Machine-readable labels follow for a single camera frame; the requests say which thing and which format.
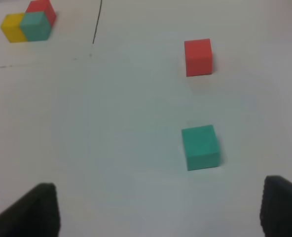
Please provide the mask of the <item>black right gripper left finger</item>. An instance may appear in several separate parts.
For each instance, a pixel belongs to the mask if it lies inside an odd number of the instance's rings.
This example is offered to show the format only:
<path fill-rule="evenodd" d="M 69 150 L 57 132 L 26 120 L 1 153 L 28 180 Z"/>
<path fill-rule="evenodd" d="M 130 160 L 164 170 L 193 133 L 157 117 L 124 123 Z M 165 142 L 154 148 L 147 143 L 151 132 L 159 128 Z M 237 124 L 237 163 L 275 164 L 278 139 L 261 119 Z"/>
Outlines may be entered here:
<path fill-rule="evenodd" d="M 60 228 L 53 183 L 36 185 L 0 214 L 0 237 L 57 237 Z"/>

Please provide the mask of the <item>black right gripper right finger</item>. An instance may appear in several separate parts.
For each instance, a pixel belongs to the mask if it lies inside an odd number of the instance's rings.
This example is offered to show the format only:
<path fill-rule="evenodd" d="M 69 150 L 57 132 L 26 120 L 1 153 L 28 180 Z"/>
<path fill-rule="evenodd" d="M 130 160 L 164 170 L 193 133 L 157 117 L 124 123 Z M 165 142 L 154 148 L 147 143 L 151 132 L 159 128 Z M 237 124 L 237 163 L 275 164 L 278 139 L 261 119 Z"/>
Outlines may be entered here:
<path fill-rule="evenodd" d="M 292 237 L 292 182 L 279 175 L 265 178 L 259 217 L 266 237 Z"/>

